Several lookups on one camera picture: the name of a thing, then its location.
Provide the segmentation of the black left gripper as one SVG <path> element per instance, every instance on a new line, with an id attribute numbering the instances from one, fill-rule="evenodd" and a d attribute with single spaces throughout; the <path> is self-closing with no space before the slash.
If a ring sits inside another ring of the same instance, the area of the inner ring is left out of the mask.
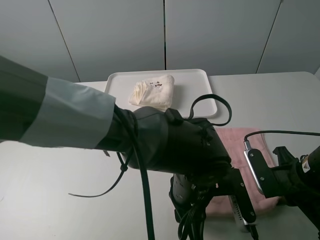
<path id="1" fill-rule="evenodd" d="M 174 174 L 170 179 L 169 198 L 174 206 L 180 240 L 202 240 L 206 207 L 213 198 L 213 181 L 192 182 L 185 175 Z"/>

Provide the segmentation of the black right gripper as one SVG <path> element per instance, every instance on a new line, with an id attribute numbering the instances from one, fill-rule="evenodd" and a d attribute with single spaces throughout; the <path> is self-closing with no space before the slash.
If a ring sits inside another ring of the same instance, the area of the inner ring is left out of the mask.
<path id="1" fill-rule="evenodd" d="M 276 184 L 271 196 L 284 197 L 291 206 L 299 207 L 309 218 L 320 216 L 320 149 L 294 157 L 286 147 L 273 150 L 278 166 L 272 173 Z"/>

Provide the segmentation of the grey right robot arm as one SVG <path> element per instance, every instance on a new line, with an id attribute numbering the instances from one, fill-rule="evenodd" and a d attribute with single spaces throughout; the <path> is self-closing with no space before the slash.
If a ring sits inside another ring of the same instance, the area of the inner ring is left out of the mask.
<path id="1" fill-rule="evenodd" d="M 284 147 L 276 147 L 278 166 L 273 174 L 279 185 L 280 195 L 290 205 L 296 205 L 308 218 L 320 219 L 320 149 L 294 157 Z"/>

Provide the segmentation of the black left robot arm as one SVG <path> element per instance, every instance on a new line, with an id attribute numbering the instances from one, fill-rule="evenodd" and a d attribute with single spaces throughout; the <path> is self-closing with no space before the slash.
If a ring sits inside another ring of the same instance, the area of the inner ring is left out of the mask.
<path id="1" fill-rule="evenodd" d="M 0 139 L 123 154 L 126 166 L 140 171 L 150 240 L 155 233 L 149 170 L 213 186 L 231 169 L 231 159 L 206 119 L 183 118 L 175 109 L 122 109 L 112 95 L 46 76 L 5 57 L 0 59 Z"/>

